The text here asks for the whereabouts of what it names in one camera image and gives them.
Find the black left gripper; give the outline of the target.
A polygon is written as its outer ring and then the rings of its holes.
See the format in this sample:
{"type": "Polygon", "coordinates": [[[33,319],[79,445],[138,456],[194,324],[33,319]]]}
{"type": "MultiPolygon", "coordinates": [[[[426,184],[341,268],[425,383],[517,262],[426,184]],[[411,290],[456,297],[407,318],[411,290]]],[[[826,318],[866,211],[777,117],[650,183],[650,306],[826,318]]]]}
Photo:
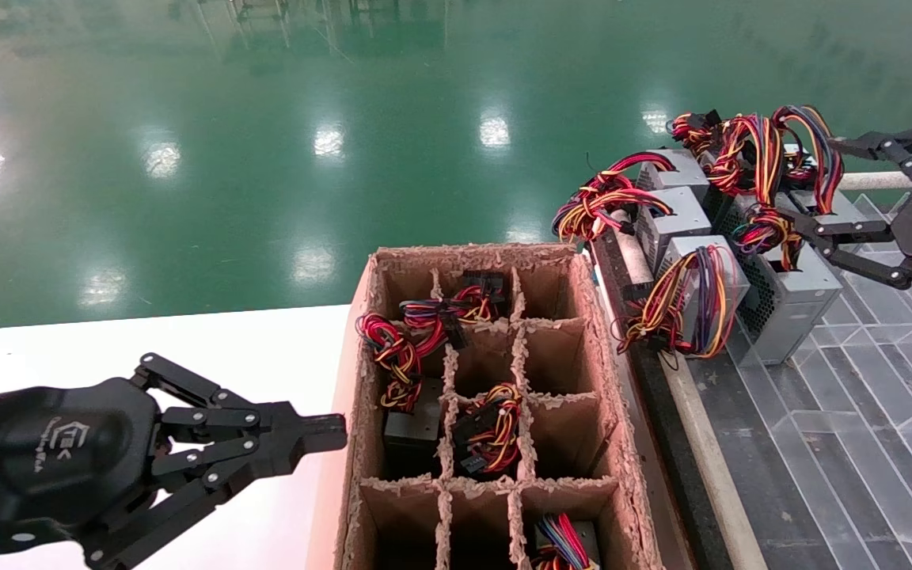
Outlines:
{"type": "Polygon", "coordinates": [[[343,450],[348,439],[338,412],[304,416],[289,401],[253,403],[156,353],[141,357],[131,382],[0,393],[0,554],[79,541],[153,498],[156,422],[183,443],[214,444],[195,461],[174,455],[172,469],[156,462],[168,497],[83,540],[90,569],[134,569],[251,483],[292,475],[308,454],[343,450]],[[182,406],[160,412],[144,390],[182,406]],[[216,443],[239,435],[254,437],[216,443]]]}

